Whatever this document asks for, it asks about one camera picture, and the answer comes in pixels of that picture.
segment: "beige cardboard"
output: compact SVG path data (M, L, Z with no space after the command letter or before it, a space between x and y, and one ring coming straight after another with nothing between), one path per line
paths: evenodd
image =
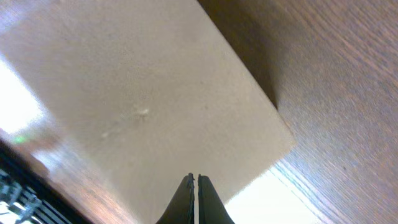
M144 223L189 172L227 202L293 144L193 0L51 3L0 51Z

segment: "wooden table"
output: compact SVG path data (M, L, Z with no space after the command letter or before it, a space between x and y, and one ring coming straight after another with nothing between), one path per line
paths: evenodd
M290 126L316 205L398 222L398 2L200 3Z

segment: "wood grain surface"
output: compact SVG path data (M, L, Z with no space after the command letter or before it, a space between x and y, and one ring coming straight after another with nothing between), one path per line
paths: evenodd
M397 223L398 2L199 2L290 126L284 161L331 219Z

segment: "green light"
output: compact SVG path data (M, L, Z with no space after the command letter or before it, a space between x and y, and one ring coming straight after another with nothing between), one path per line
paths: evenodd
M16 143L16 144L22 144L26 141L27 141L27 138L25 138L24 136L17 136L14 138L14 143Z

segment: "cardboard sheet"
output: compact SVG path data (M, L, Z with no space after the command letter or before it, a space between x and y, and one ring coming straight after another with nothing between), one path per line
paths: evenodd
M189 172L227 202L294 142L193 0L53 2L0 52L143 223Z

